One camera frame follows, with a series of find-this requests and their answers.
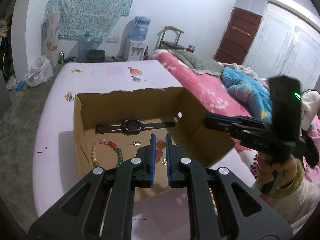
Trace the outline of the pink and black watch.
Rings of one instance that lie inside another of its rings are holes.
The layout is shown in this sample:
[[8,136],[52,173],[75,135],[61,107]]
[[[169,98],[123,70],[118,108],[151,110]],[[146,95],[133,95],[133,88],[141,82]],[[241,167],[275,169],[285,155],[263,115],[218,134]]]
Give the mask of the pink and black watch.
[[139,120],[125,120],[117,125],[97,125],[95,127],[96,134],[106,133],[123,133],[124,135],[138,135],[142,131],[172,128],[176,124],[174,121],[167,122],[141,122]]

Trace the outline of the blue patterned blanket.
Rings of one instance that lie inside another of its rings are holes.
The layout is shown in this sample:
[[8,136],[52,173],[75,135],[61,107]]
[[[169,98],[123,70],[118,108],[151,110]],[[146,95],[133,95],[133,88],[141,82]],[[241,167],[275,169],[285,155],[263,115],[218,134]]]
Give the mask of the blue patterned blanket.
[[271,122],[272,103],[269,91],[252,77],[230,67],[221,74],[228,94],[241,103],[256,119]]

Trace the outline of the pink floral blanket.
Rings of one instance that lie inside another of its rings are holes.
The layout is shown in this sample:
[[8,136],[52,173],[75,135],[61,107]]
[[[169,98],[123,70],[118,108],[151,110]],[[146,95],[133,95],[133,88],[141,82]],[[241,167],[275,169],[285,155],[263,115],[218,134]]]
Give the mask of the pink floral blanket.
[[[182,86],[192,92],[210,113],[225,116],[251,116],[241,103],[228,94],[220,78],[208,74],[195,74],[167,50],[156,50],[150,58],[161,63]],[[273,82],[273,84],[276,87],[271,88],[271,95],[279,95],[280,98],[276,98],[276,101],[273,103],[275,109],[272,123],[266,122],[269,124],[266,131],[267,138],[260,138],[259,141],[268,144],[270,147],[273,143],[279,144],[281,142],[299,144],[299,112],[294,111],[291,115],[285,115],[289,103],[294,102],[298,106],[298,100],[285,100],[285,94],[278,90],[283,88],[283,86],[280,85],[279,81]]]

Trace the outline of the grey fuzzy blanket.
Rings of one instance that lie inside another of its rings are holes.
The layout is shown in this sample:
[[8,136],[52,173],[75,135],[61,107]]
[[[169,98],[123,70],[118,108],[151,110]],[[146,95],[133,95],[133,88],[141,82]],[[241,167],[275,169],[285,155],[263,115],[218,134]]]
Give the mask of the grey fuzzy blanket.
[[169,50],[169,53],[177,57],[197,75],[208,74],[220,77],[226,67],[240,70],[240,67],[236,63],[221,63],[213,59],[203,60],[186,50]]

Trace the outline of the dark red door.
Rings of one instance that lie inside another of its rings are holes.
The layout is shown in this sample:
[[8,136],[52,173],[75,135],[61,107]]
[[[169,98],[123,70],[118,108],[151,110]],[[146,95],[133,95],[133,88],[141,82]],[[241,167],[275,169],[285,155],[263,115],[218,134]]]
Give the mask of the dark red door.
[[262,16],[235,7],[213,59],[242,64],[258,32]]

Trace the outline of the brown cardboard box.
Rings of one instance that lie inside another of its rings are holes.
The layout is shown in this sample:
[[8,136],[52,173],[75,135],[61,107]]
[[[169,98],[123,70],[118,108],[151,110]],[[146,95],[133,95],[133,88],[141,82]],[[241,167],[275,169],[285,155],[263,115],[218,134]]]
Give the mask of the brown cardboard box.
[[139,89],[105,94],[80,93],[74,101],[74,142],[80,177],[94,165],[109,170],[133,158],[152,135],[163,146],[165,136],[184,148],[187,157],[210,167],[233,147],[226,133],[207,129],[208,114],[186,88]]

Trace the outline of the wooden chair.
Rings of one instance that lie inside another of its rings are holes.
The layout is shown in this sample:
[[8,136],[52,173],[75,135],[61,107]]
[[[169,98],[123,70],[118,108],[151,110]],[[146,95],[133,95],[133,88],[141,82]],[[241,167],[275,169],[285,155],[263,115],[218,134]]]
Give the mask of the wooden chair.
[[180,39],[184,31],[170,25],[166,25],[158,34],[156,49],[186,49],[186,46],[181,45]]

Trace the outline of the white plastic bag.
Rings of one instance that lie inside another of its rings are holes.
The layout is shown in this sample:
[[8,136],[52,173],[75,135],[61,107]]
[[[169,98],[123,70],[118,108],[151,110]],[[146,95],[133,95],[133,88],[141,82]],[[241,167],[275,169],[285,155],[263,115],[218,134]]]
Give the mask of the white plastic bag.
[[46,55],[39,57],[32,65],[30,72],[25,74],[24,81],[30,87],[46,83],[54,76],[53,66]]

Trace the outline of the black trash bin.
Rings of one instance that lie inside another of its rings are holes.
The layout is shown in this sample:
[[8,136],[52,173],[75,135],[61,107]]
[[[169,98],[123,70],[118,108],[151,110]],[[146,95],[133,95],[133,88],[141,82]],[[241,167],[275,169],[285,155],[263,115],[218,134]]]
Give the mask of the black trash bin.
[[105,62],[105,51],[94,49],[90,50],[86,55],[87,63],[102,63]]

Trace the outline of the large clear water jug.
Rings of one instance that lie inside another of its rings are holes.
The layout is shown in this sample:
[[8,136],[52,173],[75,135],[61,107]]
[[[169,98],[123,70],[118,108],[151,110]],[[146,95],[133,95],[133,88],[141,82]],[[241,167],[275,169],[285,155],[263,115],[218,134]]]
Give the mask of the large clear water jug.
[[94,38],[90,31],[86,31],[84,36],[78,42],[77,62],[86,62],[87,53],[93,50]]

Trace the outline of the blue patterned wall cloth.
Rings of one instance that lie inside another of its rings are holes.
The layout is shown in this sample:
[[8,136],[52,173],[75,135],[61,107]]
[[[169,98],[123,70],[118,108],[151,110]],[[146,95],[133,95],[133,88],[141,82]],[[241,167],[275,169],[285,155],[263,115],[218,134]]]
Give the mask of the blue patterned wall cloth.
[[44,22],[58,12],[59,37],[82,38],[86,31],[95,41],[102,42],[121,17],[129,15],[133,0],[49,0]]

